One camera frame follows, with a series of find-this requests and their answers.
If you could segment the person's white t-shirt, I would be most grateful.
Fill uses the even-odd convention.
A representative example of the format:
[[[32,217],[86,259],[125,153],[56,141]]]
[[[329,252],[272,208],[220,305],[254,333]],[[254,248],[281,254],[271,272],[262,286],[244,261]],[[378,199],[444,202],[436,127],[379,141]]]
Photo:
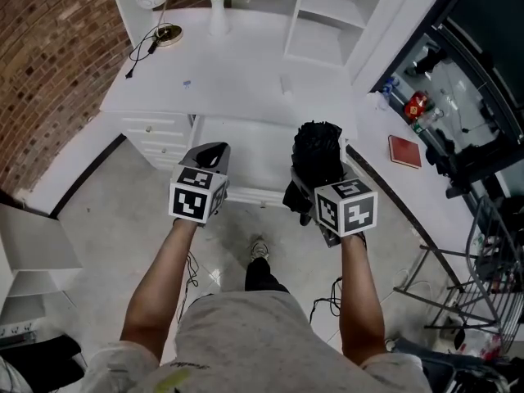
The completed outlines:
[[[82,393],[431,393],[418,357],[385,353],[353,364],[280,291],[202,297],[174,344],[167,364],[129,341],[106,346],[91,359]]]

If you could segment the black bag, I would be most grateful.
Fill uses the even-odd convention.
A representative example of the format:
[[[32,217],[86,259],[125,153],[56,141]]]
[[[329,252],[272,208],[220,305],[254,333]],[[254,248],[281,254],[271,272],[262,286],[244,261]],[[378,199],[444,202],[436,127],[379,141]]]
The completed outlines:
[[[435,129],[429,134],[436,139],[436,145],[427,148],[426,159],[436,167],[438,174],[449,179],[449,187],[445,190],[448,199],[467,195],[472,183],[494,172],[494,167],[514,148],[504,135],[500,135],[484,145],[470,144],[456,151],[455,142],[447,138],[443,130]]]

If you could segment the person's right forearm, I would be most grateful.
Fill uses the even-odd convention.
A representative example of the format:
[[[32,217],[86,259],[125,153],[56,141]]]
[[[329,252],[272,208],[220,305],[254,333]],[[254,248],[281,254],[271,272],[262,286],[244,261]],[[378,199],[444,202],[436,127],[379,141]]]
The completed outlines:
[[[341,239],[339,330],[343,355],[357,365],[386,352],[385,324],[363,240]]]

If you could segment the person's grey sneaker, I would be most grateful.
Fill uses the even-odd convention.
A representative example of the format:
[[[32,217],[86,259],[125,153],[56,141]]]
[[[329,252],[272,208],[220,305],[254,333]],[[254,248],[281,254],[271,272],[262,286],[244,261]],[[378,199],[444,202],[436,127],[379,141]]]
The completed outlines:
[[[251,261],[257,259],[269,260],[269,248],[262,237],[257,237],[251,244]]]

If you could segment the white vase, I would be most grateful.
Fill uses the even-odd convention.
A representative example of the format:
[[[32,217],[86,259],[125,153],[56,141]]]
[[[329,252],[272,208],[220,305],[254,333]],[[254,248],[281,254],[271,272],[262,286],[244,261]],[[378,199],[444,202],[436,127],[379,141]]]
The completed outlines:
[[[224,6],[224,0],[210,0],[209,34],[213,37],[223,37],[228,34],[230,27]]]

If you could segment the red packet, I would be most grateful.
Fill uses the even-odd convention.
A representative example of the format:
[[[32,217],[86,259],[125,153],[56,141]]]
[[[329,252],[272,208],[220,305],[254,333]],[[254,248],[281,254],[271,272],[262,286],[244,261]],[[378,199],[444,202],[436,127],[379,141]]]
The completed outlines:
[[[432,107],[432,100],[427,92],[416,91],[404,105],[406,116],[415,121]]]

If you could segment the red book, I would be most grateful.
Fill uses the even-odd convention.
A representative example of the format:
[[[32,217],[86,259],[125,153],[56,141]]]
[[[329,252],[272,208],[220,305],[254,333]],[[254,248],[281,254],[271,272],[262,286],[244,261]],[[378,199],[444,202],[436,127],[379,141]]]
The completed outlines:
[[[414,169],[422,167],[418,144],[394,135],[388,137],[390,160]]]

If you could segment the white window sill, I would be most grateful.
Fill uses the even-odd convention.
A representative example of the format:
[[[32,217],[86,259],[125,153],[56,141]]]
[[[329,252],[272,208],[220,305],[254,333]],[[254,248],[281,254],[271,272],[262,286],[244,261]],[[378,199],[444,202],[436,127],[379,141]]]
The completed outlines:
[[[449,180],[427,161],[419,169],[391,161],[391,135],[418,145],[422,140],[391,108],[381,109],[377,100],[374,93],[352,100],[351,126],[344,136],[346,163],[379,193],[377,226],[366,233],[379,298],[391,296],[395,284],[406,282],[411,263],[406,257],[418,255],[417,239],[445,250],[438,260],[443,272],[465,282],[466,260],[456,254],[467,246],[473,210],[462,198],[446,197]]]

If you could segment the person's black trousers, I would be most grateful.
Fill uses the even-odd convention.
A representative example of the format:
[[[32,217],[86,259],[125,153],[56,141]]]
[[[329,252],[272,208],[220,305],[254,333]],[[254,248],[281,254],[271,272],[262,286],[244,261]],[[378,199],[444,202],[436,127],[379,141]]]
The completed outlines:
[[[247,269],[245,291],[289,291],[271,274],[269,262],[263,257],[252,260]]]

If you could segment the white desk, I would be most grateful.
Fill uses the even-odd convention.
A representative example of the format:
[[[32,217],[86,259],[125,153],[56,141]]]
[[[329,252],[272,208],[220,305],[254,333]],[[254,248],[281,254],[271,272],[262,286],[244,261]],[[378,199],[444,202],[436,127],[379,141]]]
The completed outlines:
[[[169,11],[167,18],[182,28],[182,38],[143,61],[127,61],[102,102],[102,112],[115,119],[120,132],[148,161],[180,160],[182,157],[150,156],[141,150],[139,142],[171,142],[189,149],[196,115],[298,127],[309,121],[327,121],[340,127],[341,137],[346,140],[344,132],[351,126],[349,108],[357,72],[386,32],[402,1],[385,5],[346,67],[284,55],[296,0],[292,0],[293,9],[287,14],[228,9],[230,30],[223,37],[209,34],[210,11],[206,8]],[[282,94],[280,74],[290,76],[291,96]],[[191,81],[189,88],[183,86],[187,80]],[[186,115],[191,132],[177,138],[124,131],[122,117],[146,115]]]

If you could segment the white shelf unit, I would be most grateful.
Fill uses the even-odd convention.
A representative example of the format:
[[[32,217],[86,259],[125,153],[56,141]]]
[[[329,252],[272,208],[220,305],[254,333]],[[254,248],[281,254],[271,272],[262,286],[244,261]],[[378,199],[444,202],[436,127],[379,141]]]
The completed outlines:
[[[385,5],[395,0],[296,0],[284,55],[346,67],[361,38],[370,34]]]

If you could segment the white side cabinet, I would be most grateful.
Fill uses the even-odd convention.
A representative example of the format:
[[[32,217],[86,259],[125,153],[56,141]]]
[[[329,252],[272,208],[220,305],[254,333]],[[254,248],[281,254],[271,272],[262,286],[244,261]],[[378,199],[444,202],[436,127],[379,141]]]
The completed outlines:
[[[69,290],[82,269],[58,220],[0,204],[0,339],[32,332],[43,297]]]

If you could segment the green label bottle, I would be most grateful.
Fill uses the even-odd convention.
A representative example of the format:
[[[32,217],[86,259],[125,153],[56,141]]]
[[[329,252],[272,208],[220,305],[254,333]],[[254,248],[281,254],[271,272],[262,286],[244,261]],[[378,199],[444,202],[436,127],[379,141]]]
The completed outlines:
[[[445,113],[439,108],[435,108],[432,111],[428,111],[419,116],[412,124],[412,129],[416,134],[420,134],[436,121],[441,119]]]

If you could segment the black metal rack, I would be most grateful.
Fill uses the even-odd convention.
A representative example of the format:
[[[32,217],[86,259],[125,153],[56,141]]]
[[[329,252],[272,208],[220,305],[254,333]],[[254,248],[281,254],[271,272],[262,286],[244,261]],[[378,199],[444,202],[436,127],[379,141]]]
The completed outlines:
[[[424,254],[413,275],[393,291],[436,308],[425,328],[461,341],[456,350],[479,355],[508,352],[524,313],[524,247],[517,232],[507,229],[496,204],[487,196],[479,200],[464,251],[421,248]],[[445,288],[443,300],[411,291],[430,254],[448,255],[465,264],[465,277]]]

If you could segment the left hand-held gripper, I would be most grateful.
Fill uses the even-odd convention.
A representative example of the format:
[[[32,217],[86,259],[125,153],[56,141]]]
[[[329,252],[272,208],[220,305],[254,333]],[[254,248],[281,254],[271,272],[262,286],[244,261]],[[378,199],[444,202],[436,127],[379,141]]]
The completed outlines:
[[[230,154],[226,142],[208,142],[189,149],[173,170],[169,215],[204,226],[226,198]]]

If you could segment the person's left forearm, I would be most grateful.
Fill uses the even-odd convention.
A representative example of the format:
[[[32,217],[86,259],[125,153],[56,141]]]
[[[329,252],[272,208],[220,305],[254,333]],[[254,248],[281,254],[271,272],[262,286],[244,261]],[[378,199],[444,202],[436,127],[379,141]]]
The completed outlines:
[[[177,219],[129,302],[120,340],[130,341],[161,359],[174,320],[197,224]]]

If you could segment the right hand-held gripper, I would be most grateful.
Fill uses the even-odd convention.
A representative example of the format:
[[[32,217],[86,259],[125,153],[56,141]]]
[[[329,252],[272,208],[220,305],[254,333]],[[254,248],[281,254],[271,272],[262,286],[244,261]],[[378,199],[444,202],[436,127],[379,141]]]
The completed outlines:
[[[358,169],[341,162],[340,182],[313,188],[291,167],[291,180],[309,209],[300,213],[300,224],[314,221],[327,246],[337,246],[342,237],[355,235],[377,226],[377,192],[368,187]]]

